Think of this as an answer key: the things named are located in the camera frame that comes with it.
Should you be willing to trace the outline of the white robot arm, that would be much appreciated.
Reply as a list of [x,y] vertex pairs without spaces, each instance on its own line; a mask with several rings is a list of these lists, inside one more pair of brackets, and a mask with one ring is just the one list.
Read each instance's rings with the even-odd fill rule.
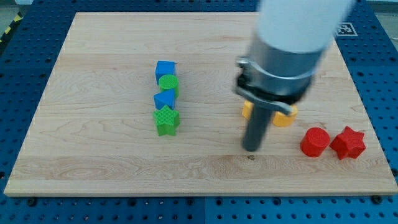
[[290,114],[311,85],[317,64],[355,2],[297,0],[259,3],[258,20],[234,89],[253,103],[242,146],[256,151],[276,112]]

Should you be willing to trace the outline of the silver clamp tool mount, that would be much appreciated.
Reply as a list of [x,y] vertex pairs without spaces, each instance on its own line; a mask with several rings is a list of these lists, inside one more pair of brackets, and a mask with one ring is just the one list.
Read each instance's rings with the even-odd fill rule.
[[236,59],[242,68],[234,92],[256,106],[290,114],[312,82],[326,45],[304,52],[282,50],[255,32],[248,54]]

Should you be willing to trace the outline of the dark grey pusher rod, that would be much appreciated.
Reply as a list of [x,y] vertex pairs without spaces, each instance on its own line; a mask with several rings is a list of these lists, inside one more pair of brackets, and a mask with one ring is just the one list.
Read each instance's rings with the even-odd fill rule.
[[254,152],[260,148],[272,115],[273,111],[254,104],[242,141],[245,150]]

